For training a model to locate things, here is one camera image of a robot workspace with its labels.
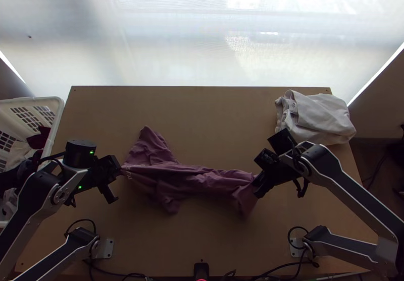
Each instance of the wooden board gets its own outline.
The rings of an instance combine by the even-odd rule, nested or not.
[[[255,156],[269,147],[274,133],[274,101],[288,88],[256,87],[73,87],[53,153],[70,138],[97,143],[96,154],[116,155],[120,163],[148,125],[168,141],[177,159],[186,164],[258,173]],[[304,94],[330,93],[328,88],[294,88]],[[360,181],[348,144],[332,146],[345,171]],[[67,226],[91,218],[102,237],[115,238],[113,258],[98,265],[122,273],[151,276],[190,276],[193,264],[209,263],[211,275],[237,268],[238,275],[256,275],[296,261],[289,253],[287,231],[293,226],[332,232],[376,242],[376,235],[326,189],[310,185],[298,199],[292,183],[278,186],[258,201],[247,220],[234,209],[212,200],[192,198],[177,215],[167,215],[119,177],[112,185],[119,201],[108,205],[97,189],[77,196],[77,208],[62,207],[48,218],[17,263],[22,271],[64,242]],[[331,257],[306,274],[364,271]],[[296,267],[282,271],[293,274]],[[83,263],[66,273],[87,274]]]

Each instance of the white garment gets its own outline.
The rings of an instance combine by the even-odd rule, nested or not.
[[[275,106],[278,118],[275,132],[286,128],[297,142],[346,143],[357,132],[346,103],[333,95],[305,96],[288,90],[275,101]]]
[[[24,160],[32,157],[36,150],[32,149],[28,142],[15,141],[10,149],[5,172],[12,170]]]
[[[14,213],[17,211],[18,196],[16,188],[6,190],[3,196],[3,203],[0,206],[2,210],[1,220],[10,220]]]

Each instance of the dark red cloth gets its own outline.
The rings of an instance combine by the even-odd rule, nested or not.
[[[149,127],[140,131],[122,173],[140,184],[169,213],[177,213],[185,198],[202,194],[229,200],[247,217],[258,200],[251,186],[252,173],[181,164],[164,138]]]
[[[34,150],[43,149],[45,147],[45,143],[47,137],[49,136],[49,132],[51,128],[48,127],[38,127],[40,134],[34,135],[27,138],[27,142],[31,148]]]

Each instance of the plastic basket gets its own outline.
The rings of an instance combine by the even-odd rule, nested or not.
[[[39,134],[38,126],[51,128],[42,157],[51,154],[63,108],[64,102],[59,97],[0,100],[0,173],[5,169],[14,142],[25,141],[26,138]],[[0,228],[6,224],[7,221],[0,212]]]

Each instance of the crumpled cloth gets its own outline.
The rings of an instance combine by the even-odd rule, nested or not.
[[[51,128],[39,126],[38,130],[40,134],[27,138],[29,146],[35,150],[43,149],[45,147]]]
[[[286,128],[297,142],[332,145],[346,143],[356,134],[345,101],[333,95],[305,96],[288,90],[275,106],[275,132]]]
[[[0,206],[2,210],[1,216],[4,220],[10,220],[17,211],[18,196],[16,190],[16,188],[12,188],[4,192],[3,202]]]
[[[15,141],[10,149],[4,171],[7,172],[19,166],[21,162],[32,157],[35,152],[36,150],[32,149],[27,142]]]
[[[252,173],[181,164],[164,138],[147,126],[140,131],[122,173],[171,214],[179,211],[182,200],[196,194],[229,200],[242,217],[251,213],[258,200]]]

